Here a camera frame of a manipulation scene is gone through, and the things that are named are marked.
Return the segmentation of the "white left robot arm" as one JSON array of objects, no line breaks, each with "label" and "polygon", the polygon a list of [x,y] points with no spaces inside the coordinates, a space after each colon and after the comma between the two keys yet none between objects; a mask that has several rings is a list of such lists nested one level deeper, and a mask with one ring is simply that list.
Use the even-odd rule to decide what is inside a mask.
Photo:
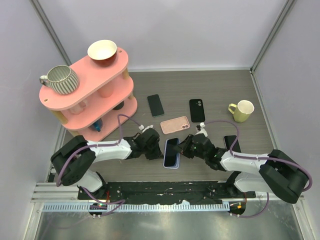
[{"label": "white left robot arm", "polygon": [[136,159],[142,155],[148,160],[159,159],[163,156],[159,141],[160,135],[153,128],[116,141],[95,142],[77,135],[51,156],[58,174],[56,185],[77,185],[100,200],[106,195],[107,188],[103,178],[90,170],[91,165],[107,160]]}]

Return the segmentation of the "pink three-tier shelf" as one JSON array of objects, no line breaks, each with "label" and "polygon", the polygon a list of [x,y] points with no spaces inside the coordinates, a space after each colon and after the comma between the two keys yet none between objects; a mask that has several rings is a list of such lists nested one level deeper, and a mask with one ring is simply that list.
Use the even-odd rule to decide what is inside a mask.
[{"label": "pink three-tier shelf", "polygon": [[[85,56],[70,65],[78,76],[78,88],[67,95],[60,95],[50,87],[42,85],[39,91],[41,103],[49,109],[60,123],[73,135],[82,135],[89,141],[101,141],[112,133],[119,124],[131,117],[138,108],[133,95],[134,82],[128,73],[129,56],[122,49],[117,49],[116,60],[108,66],[96,64],[89,56]],[[114,92],[110,97],[101,97],[98,90],[106,84],[114,85]],[[78,115],[69,112],[69,109],[83,100],[88,106]],[[124,101],[120,110],[113,110]],[[93,131],[90,126],[101,119],[101,132]]]}]

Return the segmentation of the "silver-edged black phone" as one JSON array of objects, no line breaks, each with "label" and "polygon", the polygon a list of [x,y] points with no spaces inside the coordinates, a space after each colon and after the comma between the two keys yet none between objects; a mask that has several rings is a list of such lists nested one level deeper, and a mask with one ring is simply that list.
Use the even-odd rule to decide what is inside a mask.
[{"label": "silver-edged black phone", "polygon": [[[231,148],[231,145],[235,141],[236,137],[237,137],[236,135],[226,135],[226,136],[223,137],[225,148],[227,150],[229,150]],[[242,152],[238,140],[236,141],[235,145],[233,146],[232,151],[233,152],[237,152],[237,153],[241,153]]]}]

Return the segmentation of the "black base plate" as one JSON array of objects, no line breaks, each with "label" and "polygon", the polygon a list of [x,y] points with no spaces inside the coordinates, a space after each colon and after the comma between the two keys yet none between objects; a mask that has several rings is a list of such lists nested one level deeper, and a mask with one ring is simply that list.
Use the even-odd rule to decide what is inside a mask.
[{"label": "black base plate", "polygon": [[218,181],[108,182],[91,195],[111,202],[125,200],[129,205],[178,205],[184,200],[205,205],[256,197],[254,191],[243,193],[230,183]]}]

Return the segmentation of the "teal-edged black phone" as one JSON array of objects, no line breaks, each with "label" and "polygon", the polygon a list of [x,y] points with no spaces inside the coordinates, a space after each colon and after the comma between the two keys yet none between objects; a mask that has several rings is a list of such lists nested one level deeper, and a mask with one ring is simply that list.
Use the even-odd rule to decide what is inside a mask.
[{"label": "teal-edged black phone", "polygon": [[151,115],[153,117],[159,117],[164,115],[164,109],[158,94],[149,95],[147,97]]}]

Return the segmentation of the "pink cup on shelf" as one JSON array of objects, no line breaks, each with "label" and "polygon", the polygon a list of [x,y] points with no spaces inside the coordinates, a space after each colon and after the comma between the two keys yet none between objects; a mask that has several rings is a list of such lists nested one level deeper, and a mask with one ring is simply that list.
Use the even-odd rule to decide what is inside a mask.
[{"label": "pink cup on shelf", "polygon": [[113,84],[106,84],[100,89],[98,89],[97,92],[102,98],[108,98],[113,94],[114,89],[115,87]]}]

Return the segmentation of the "dark green cup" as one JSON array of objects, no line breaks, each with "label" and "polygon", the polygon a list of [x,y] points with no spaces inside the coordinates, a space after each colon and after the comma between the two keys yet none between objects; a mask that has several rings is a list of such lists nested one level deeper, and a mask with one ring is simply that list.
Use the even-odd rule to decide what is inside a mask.
[{"label": "dark green cup", "polygon": [[116,106],[113,108],[113,110],[118,111],[118,110],[122,109],[122,108],[124,107],[124,105],[125,105],[125,102],[122,101],[122,102],[120,102],[118,105],[116,105]]}]

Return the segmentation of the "red bowl white inside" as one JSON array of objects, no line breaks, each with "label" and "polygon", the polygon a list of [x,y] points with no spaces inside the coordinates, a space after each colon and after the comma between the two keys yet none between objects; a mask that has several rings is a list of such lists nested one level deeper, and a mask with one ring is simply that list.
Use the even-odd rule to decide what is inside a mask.
[{"label": "red bowl white inside", "polygon": [[118,46],[108,39],[98,40],[87,49],[87,55],[100,66],[110,66],[117,58]]}]

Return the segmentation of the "yellow mug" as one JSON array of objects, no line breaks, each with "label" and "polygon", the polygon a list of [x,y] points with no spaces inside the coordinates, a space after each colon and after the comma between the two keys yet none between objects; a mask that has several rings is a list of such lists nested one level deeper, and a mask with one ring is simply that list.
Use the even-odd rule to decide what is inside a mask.
[{"label": "yellow mug", "polygon": [[241,100],[237,104],[230,103],[228,110],[233,115],[235,122],[243,123],[254,112],[255,107],[251,101]]}]

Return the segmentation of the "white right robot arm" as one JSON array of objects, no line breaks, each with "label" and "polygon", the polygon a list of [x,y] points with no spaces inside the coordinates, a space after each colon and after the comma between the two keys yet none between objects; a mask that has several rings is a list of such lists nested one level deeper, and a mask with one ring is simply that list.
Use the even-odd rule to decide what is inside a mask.
[{"label": "white right robot arm", "polygon": [[225,186],[233,198],[245,192],[266,192],[295,204],[312,183],[307,171],[280,150],[260,155],[235,152],[214,146],[203,133],[188,135],[174,150],[189,159],[204,160],[215,171],[237,172]]}]

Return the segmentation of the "grey striped mug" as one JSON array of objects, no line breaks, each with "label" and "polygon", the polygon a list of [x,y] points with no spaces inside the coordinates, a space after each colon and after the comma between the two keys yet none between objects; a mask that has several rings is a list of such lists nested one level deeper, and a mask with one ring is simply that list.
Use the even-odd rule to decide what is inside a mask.
[{"label": "grey striped mug", "polygon": [[53,67],[47,75],[42,75],[39,81],[60,95],[71,94],[79,86],[77,74],[67,65]]}]

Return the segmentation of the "blue mug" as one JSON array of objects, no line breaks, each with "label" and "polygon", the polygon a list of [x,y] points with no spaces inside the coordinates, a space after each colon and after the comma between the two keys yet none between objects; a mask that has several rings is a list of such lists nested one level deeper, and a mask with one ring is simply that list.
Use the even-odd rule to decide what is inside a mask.
[{"label": "blue mug", "polygon": [[90,128],[92,131],[101,132],[102,127],[103,127],[103,121],[102,121],[101,119],[98,119],[98,120],[95,121],[89,128]]}]

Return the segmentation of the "pink phone case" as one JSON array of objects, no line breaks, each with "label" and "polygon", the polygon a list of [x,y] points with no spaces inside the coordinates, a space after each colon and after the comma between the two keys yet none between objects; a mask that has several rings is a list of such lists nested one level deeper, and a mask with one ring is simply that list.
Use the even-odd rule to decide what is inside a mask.
[{"label": "pink phone case", "polygon": [[160,127],[163,134],[168,135],[189,129],[190,123],[186,116],[181,116],[170,120],[162,121],[160,123]]}]

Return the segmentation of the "clear glass cup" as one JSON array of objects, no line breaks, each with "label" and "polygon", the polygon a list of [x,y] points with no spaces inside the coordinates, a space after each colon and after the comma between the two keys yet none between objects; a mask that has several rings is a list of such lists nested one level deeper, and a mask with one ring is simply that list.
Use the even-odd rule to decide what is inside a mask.
[{"label": "clear glass cup", "polygon": [[88,101],[86,99],[84,99],[80,103],[78,103],[75,106],[73,106],[72,108],[70,108],[69,112],[73,115],[79,115],[80,113],[82,113],[85,110],[85,108],[87,106],[88,106]]}]

